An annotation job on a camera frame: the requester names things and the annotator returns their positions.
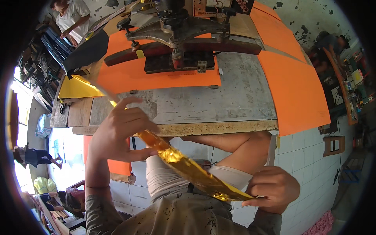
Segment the wooden stool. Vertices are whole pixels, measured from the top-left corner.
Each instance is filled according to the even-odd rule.
[[[339,141],[339,147],[338,149],[335,149],[335,141]],[[324,143],[325,143],[325,150],[323,157],[343,153],[345,151],[345,136],[327,136],[324,137]]]

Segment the gray t-shirt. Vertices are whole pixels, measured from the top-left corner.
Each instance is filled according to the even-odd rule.
[[[325,36],[323,39],[317,42],[317,48],[322,50],[322,48],[325,47],[325,49],[330,52],[329,45],[333,46],[333,51],[336,55],[341,54],[342,48],[340,47],[336,36],[329,34],[328,36]]]
[[[246,228],[232,221],[228,203],[192,193],[165,196],[125,221],[103,197],[89,195],[85,206],[87,235],[277,235],[282,223],[281,215],[259,210]]]

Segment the white t-shirt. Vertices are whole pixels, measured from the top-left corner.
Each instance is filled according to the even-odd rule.
[[[69,4],[63,16],[60,14],[56,18],[56,24],[59,26],[61,32],[64,32],[69,27],[74,25],[81,17],[90,14],[88,6],[81,0],[74,1]],[[80,43],[82,38],[86,35],[91,26],[90,20],[73,29],[69,34]]]

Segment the yellow plastic bag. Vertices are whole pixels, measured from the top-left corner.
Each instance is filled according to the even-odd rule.
[[[48,192],[56,192],[56,193],[58,192],[56,184],[51,178],[49,178],[47,181],[47,190]]]
[[[48,181],[44,177],[38,176],[34,180],[34,187],[38,190],[38,194],[48,193],[47,185]]]

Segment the orange cardboard sheet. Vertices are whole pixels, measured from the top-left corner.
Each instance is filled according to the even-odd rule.
[[[306,62],[293,32],[289,30],[282,21],[277,20],[257,8],[252,9],[251,19],[264,44],[286,52],[304,63]]]
[[[88,157],[89,143],[92,137],[93,136],[91,135],[84,135],[83,137],[83,163],[85,165],[86,165],[86,158]],[[111,173],[130,176],[130,172],[132,171],[132,166],[129,162],[107,160],[107,164]]]
[[[273,52],[257,56],[276,107],[280,136],[329,124],[325,94],[314,67]]]
[[[211,34],[201,35],[203,38],[211,38]],[[138,40],[140,44],[154,42],[152,40]],[[125,37],[125,31],[119,31],[110,36],[106,55],[131,48],[131,41]],[[210,86],[221,85],[217,59],[215,69],[206,73],[197,71],[176,71],[146,74],[144,71],[146,58],[135,59],[108,67],[102,64],[97,83],[113,93],[123,93],[131,90],[149,90],[182,86]]]
[[[255,1],[253,3],[252,9],[253,8],[256,8],[256,9],[259,9],[260,11],[268,13],[269,15],[271,15],[271,16],[275,17],[276,19],[282,21],[281,18],[279,18],[279,15],[273,9],[271,9],[268,6],[265,6],[264,4],[262,4],[262,3],[258,2],[258,1]]]

